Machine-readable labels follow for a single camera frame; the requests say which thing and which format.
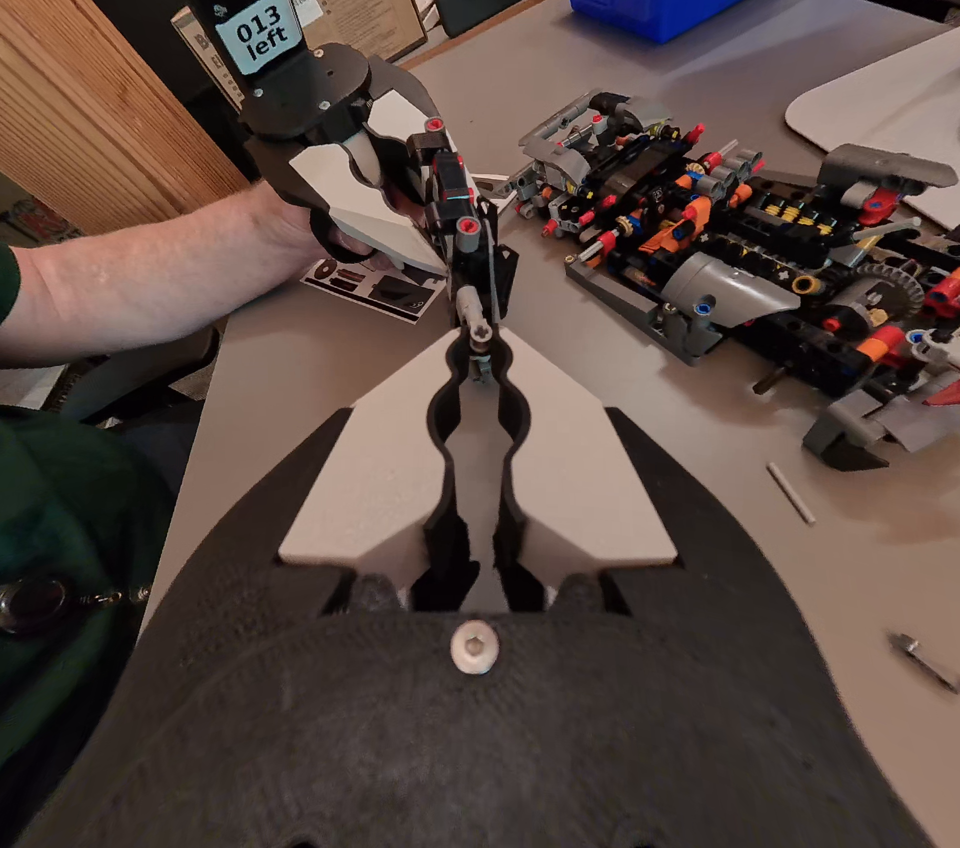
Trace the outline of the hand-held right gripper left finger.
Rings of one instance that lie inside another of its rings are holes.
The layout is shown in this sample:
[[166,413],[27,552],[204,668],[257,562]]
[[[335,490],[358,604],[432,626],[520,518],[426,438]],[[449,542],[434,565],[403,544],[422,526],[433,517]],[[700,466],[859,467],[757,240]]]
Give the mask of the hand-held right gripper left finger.
[[452,330],[362,396],[279,546],[292,565],[378,575],[414,608],[454,611],[478,576],[446,446],[471,358]]

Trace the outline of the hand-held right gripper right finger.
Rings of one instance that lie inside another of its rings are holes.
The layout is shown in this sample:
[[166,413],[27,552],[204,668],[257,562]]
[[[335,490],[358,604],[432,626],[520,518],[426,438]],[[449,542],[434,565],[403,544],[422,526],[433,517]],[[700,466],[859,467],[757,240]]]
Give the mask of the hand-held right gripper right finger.
[[510,436],[494,566],[512,612],[572,576],[673,564],[678,551],[603,403],[512,330],[491,347]]

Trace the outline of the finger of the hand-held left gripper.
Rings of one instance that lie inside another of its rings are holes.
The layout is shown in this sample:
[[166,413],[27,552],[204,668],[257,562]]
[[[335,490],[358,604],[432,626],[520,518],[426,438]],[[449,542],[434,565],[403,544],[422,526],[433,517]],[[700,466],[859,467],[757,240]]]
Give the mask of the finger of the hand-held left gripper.
[[367,132],[376,154],[379,185],[366,181],[354,169],[345,144],[306,146],[289,160],[297,180],[318,196],[334,225],[355,241],[386,254],[393,262],[413,266],[438,278],[448,276],[442,252],[427,232],[427,210],[418,173],[409,168],[409,155],[388,163],[378,148],[388,152],[401,146],[392,135]]
[[429,117],[397,90],[375,99],[367,118],[367,181],[387,192],[396,209],[421,213],[433,192],[429,181],[437,154],[427,132]]

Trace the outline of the black lego beam assembly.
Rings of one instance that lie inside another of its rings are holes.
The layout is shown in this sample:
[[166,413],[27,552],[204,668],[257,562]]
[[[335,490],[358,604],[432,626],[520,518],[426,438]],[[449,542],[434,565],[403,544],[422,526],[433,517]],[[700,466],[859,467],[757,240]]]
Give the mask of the black lego beam assembly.
[[491,343],[499,321],[491,204],[478,194],[442,118],[428,117],[423,131],[408,138],[407,149],[426,236],[445,267],[453,323],[467,332],[470,375],[490,382]]

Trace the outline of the person's left forearm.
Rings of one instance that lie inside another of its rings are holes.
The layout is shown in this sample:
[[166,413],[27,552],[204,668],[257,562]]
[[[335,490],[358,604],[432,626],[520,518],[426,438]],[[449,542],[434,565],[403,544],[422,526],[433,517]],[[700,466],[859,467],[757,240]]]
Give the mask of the person's left forearm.
[[184,338],[253,300],[262,186],[171,220],[2,246],[3,369]]

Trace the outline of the lego sticker sheet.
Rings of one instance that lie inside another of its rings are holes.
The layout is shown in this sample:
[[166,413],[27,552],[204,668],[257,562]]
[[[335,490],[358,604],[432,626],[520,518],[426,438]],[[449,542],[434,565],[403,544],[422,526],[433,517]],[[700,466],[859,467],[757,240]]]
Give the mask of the lego sticker sheet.
[[[479,192],[497,206],[498,217],[519,205],[507,175],[474,173],[473,178]],[[369,262],[344,264],[321,259],[300,282],[410,324],[416,324],[437,298],[450,301],[447,279],[406,263],[400,269],[374,269]]]

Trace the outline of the light grey lego axle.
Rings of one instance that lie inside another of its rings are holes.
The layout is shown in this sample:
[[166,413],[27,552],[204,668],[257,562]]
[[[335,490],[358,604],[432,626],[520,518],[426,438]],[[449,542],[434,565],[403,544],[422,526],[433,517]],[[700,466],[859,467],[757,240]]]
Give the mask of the light grey lego axle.
[[786,500],[798,514],[798,517],[808,526],[813,527],[817,524],[817,518],[810,507],[807,505],[798,490],[786,477],[786,474],[773,461],[768,461],[765,465],[770,477]]

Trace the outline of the large lego car chassis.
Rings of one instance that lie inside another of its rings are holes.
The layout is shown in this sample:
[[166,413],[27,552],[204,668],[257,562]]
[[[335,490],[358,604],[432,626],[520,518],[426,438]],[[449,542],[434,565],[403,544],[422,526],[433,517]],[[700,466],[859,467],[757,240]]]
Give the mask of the large lego car chassis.
[[827,397],[802,445],[828,467],[958,434],[958,245],[901,213],[954,169],[847,144],[789,180],[738,141],[699,149],[703,132],[593,89],[518,141],[528,162],[496,195],[576,240],[567,277],[681,362],[732,339],[770,364],[755,394],[789,377]]

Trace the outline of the person's left hand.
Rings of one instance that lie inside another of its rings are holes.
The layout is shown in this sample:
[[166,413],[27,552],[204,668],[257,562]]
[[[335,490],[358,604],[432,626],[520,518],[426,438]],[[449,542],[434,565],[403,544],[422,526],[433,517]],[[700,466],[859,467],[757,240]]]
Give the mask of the person's left hand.
[[330,222],[319,240],[314,232],[313,211],[285,201],[265,181],[250,188],[251,209],[257,225],[265,238],[290,249],[306,263],[321,258],[334,258],[348,262],[372,262],[378,251],[342,231]]

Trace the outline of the wooden partition panel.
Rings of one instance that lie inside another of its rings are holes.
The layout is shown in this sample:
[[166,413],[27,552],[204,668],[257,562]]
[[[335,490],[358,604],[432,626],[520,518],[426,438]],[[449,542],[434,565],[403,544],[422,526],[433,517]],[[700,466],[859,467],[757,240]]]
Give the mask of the wooden partition panel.
[[91,0],[1,0],[2,174],[87,234],[246,188]]

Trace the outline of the person's green shirt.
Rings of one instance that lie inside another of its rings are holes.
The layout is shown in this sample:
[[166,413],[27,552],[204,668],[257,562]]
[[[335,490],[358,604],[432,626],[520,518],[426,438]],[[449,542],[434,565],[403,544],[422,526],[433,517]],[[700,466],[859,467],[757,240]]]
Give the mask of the person's green shirt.
[[[83,594],[149,585],[174,494],[137,450],[61,415],[2,406],[2,584],[69,579]],[[2,846],[78,758],[129,659],[142,607],[2,634]]]

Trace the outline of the black badge reel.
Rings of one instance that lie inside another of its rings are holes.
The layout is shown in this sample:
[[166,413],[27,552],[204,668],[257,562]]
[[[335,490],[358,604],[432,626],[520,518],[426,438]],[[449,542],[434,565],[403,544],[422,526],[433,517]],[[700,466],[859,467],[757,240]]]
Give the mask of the black badge reel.
[[148,602],[150,585],[83,594],[67,578],[35,575],[1,585],[2,634],[33,637],[93,611],[139,607]]

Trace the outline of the white book stand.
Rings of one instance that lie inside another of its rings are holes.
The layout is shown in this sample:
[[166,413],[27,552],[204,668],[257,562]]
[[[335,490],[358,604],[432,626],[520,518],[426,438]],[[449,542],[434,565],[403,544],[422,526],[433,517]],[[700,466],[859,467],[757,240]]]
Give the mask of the white book stand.
[[784,117],[824,150],[852,143],[958,171],[958,28],[804,93]]

